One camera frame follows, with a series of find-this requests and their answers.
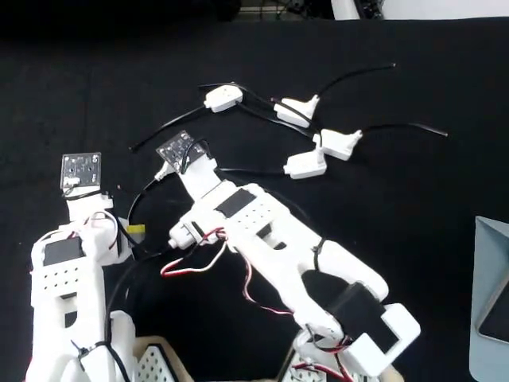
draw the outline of white connector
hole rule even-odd
[[[305,179],[322,175],[327,169],[324,151],[317,146],[313,151],[292,155],[283,170],[292,179]]]
[[[323,129],[321,137],[315,134],[313,141],[319,144],[321,140],[321,148],[325,154],[342,161],[347,161],[352,156],[354,147],[362,137],[363,132],[361,130],[353,134],[341,134],[337,131]]]
[[[165,161],[161,167],[161,169],[153,176],[153,178],[156,180],[156,181],[162,181],[162,179],[166,176],[166,175],[170,175],[171,173],[174,173],[175,172],[175,169],[169,165],[169,163],[167,161]]]
[[[234,85],[224,85],[215,88],[205,96],[204,105],[213,113],[219,113],[242,102],[243,93]]]
[[[315,109],[317,108],[319,101],[320,101],[320,98],[316,94],[308,102],[302,102],[297,99],[291,99],[291,98],[283,98],[281,100],[282,103],[299,111],[300,113],[302,113],[309,119],[313,118],[313,114],[315,112]],[[276,104],[276,105],[274,105],[274,111],[277,113],[278,118],[283,121],[292,123],[292,124],[300,126],[300,127],[309,127],[308,121],[303,119],[301,116],[295,114],[291,110],[288,110],[284,106]]]

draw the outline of black wire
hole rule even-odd
[[[120,369],[120,374],[122,374],[122,378],[124,379],[124,382],[130,382],[129,375],[127,374],[126,366],[122,362],[122,358],[120,358],[119,354],[115,352],[115,349],[113,349],[113,346],[111,346],[111,343],[105,343],[104,346],[106,346],[106,349],[108,349],[108,352],[110,352],[111,356],[115,360],[115,363]]]
[[[211,155],[210,155],[210,150],[208,148],[208,142],[205,138],[198,138],[198,139],[195,139],[194,141],[192,141],[192,143],[185,149],[184,151],[184,155],[182,155],[182,163],[181,163],[181,174],[184,175],[185,172],[188,170],[188,156],[189,156],[189,153],[191,152],[191,149],[200,144],[200,143],[204,143],[205,144],[205,151],[207,152],[207,156],[210,158]]]
[[[62,197],[66,200],[66,201],[77,201],[79,199],[84,199],[85,197],[92,197],[94,195],[99,195],[101,193],[101,190],[98,189],[96,191],[91,191],[90,193],[82,193],[81,195],[76,195],[74,197],[67,197],[64,195],[62,195]]]
[[[308,138],[313,138],[313,136],[314,136],[314,134],[310,131],[307,131],[299,126],[295,126],[292,123],[287,123],[285,121],[281,121],[280,119],[274,119],[271,117],[267,117],[261,113],[258,113],[256,110],[251,109],[250,107],[247,107],[246,105],[241,104],[240,102],[237,102],[237,106],[240,107],[241,110],[245,111],[248,114],[251,114],[251,115],[258,117],[260,119],[265,119],[266,121],[269,121],[272,123],[276,123],[278,125],[289,127],[290,129],[292,129],[292,130],[296,131],[297,133],[302,134]]]
[[[110,355],[113,357],[113,361],[118,365],[120,374],[122,374],[122,378],[124,379],[124,382],[130,382],[129,375],[127,374],[126,366],[122,362],[122,358],[120,358],[119,354],[113,349],[113,346],[111,346],[111,342],[108,341],[98,341],[92,346],[91,348],[80,348],[73,340],[71,340],[71,343],[76,347],[78,350],[78,362],[80,363],[81,369],[87,373],[85,370],[85,367],[83,366],[83,363],[81,360],[88,356],[91,352],[94,350],[100,348],[101,346],[104,346],[107,351],[110,353]]]
[[[369,68],[361,68],[361,69],[352,70],[351,72],[346,72],[346,73],[338,76],[334,80],[328,82],[324,87],[322,87],[322,89],[320,89],[318,91],[317,96],[322,97],[322,95],[326,91],[330,90],[330,88],[332,88],[338,82],[341,82],[342,80],[346,80],[347,78],[362,76],[363,74],[367,74],[367,73],[371,73],[371,72],[377,72],[378,70],[393,69],[395,67],[396,67],[396,64],[395,63],[391,63],[391,64],[384,64],[384,65],[380,65],[380,66],[372,66],[372,67],[369,67]]]
[[[260,95],[256,94],[252,90],[246,88],[245,86],[239,85],[239,84],[237,84],[235,82],[217,82],[217,83],[214,83],[214,84],[201,84],[201,85],[198,85],[198,88],[199,89],[217,88],[219,86],[225,86],[225,85],[231,85],[231,86],[235,86],[235,87],[239,88],[240,90],[242,90],[242,91],[246,92],[247,94],[249,94],[251,97],[255,98],[260,103],[263,103],[264,105],[270,107],[270,109],[273,109],[275,104],[279,105],[281,107],[284,107],[286,110],[292,111],[294,114],[298,115],[299,117],[301,117],[302,119],[304,119],[307,123],[309,123],[311,125],[311,122],[312,122],[311,119],[309,119],[307,116],[305,116],[302,113],[300,113],[299,110],[296,110],[296,109],[294,109],[291,106],[288,106],[287,104],[281,102],[279,99],[271,98],[270,101],[269,101],[269,100],[261,97]]]
[[[257,176],[285,176],[285,172],[283,170],[280,171],[264,171],[264,170],[252,170],[252,169],[240,169],[240,168],[224,168],[221,167],[220,171],[223,171],[225,173],[247,173],[250,175],[257,175]]]
[[[154,259],[158,256],[163,255],[164,252],[161,253],[155,253],[153,255],[149,255],[143,259],[140,259],[139,261],[133,262],[120,276],[120,279],[115,284],[115,287],[113,288],[113,291],[111,292],[110,301],[106,305],[106,313],[104,317],[104,338],[106,338],[106,342],[111,343],[111,310],[113,309],[113,303],[115,302],[115,299],[117,295],[120,292],[120,288],[124,284],[124,282],[127,280],[127,276],[129,276],[133,271],[135,271],[138,267],[140,267],[142,264],[146,263],[147,261]]]
[[[175,125],[177,122],[180,122],[182,119],[185,119],[187,117],[189,117],[190,115],[193,115],[193,114],[196,114],[198,111],[201,111],[201,110],[204,110],[205,109],[205,106],[204,105],[201,105],[195,109],[192,109],[190,111],[187,111],[186,113],[184,113],[183,115],[179,115],[178,117],[172,119],[171,121],[168,121],[167,123],[161,125],[161,127],[159,127],[157,130],[155,130],[154,133],[152,133],[151,135],[149,135],[148,137],[144,138],[142,141],[136,143],[135,145],[129,147],[129,150],[133,153],[135,153],[136,151],[138,151],[143,145],[145,145],[149,140],[153,139],[154,137],[156,137],[158,134],[160,134],[162,131],[164,131],[165,129],[167,129],[168,127],[171,127],[173,125]]]
[[[447,138],[449,136],[449,133],[447,133],[446,131],[437,129],[436,127],[427,126],[422,123],[386,123],[383,125],[374,125],[374,126],[366,127],[364,129],[362,129],[362,132],[365,133],[365,132],[369,132],[369,131],[375,131],[375,130],[379,130],[379,129],[388,129],[388,128],[394,128],[394,127],[415,127],[417,129],[420,129],[423,131],[428,131],[429,133],[441,135],[442,137],[445,137],[445,138]]]
[[[143,187],[143,190],[138,195],[136,195],[136,197],[133,200],[133,204],[130,205],[129,207],[129,213],[127,214],[127,221],[129,222],[129,224],[133,222],[134,211],[136,210],[136,207],[138,207],[140,201],[142,201],[142,199],[145,197],[147,191],[149,191],[149,189],[151,189],[157,183],[159,182],[156,179],[152,179],[152,181],[150,181],[145,187]]]

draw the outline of circuit board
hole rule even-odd
[[[60,188],[101,186],[101,153],[64,154]]]
[[[185,151],[194,142],[187,131],[183,130],[169,141],[159,146],[156,151],[161,157],[167,161],[178,173],[181,171],[182,158],[185,155]],[[191,165],[195,160],[206,155],[205,149],[201,145],[195,145],[189,150],[187,156],[187,165]]]

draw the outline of black cable tie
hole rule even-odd
[[[320,267],[318,266],[318,255],[321,253],[321,249],[323,248],[325,243],[325,238],[322,237],[320,239],[320,243],[316,247],[311,248],[313,251],[313,263],[315,265],[315,270],[320,272]]]

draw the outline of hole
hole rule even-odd
[[[78,312],[70,312],[65,314],[65,327],[70,328],[76,322]]]

